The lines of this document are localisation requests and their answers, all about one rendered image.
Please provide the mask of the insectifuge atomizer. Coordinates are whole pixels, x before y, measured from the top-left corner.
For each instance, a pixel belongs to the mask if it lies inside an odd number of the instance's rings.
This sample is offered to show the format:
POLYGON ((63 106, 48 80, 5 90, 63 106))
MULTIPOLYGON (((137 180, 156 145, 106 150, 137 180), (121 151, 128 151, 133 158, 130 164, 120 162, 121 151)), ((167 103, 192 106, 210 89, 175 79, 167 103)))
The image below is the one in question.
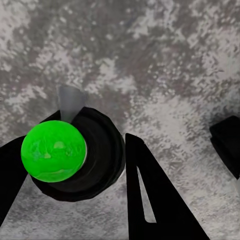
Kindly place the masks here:
POLYGON ((25 136, 21 160, 45 195, 64 202, 89 200, 124 173, 126 142, 108 116, 84 106, 89 92, 60 84, 57 94, 60 110, 25 136))

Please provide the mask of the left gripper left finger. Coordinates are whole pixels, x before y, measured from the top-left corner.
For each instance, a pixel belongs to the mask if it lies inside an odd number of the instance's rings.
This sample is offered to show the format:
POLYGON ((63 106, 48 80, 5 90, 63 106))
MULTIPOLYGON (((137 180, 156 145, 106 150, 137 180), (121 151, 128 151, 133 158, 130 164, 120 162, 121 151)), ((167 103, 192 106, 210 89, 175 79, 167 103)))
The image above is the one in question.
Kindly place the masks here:
POLYGON ((25 137, 18 137, 0 147, 0 227, 29 173, 21 158, 25 137))

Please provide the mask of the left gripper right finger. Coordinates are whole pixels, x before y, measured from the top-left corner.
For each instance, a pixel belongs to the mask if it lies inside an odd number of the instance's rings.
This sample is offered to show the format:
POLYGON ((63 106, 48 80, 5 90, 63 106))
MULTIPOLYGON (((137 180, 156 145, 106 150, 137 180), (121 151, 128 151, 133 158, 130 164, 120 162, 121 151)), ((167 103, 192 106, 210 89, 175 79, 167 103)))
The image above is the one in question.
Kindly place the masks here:
POLYGON ((144 141, 125 134, 129 240, 210 240, 144 141), (139 168, 156 222, 145 220, 139 168))

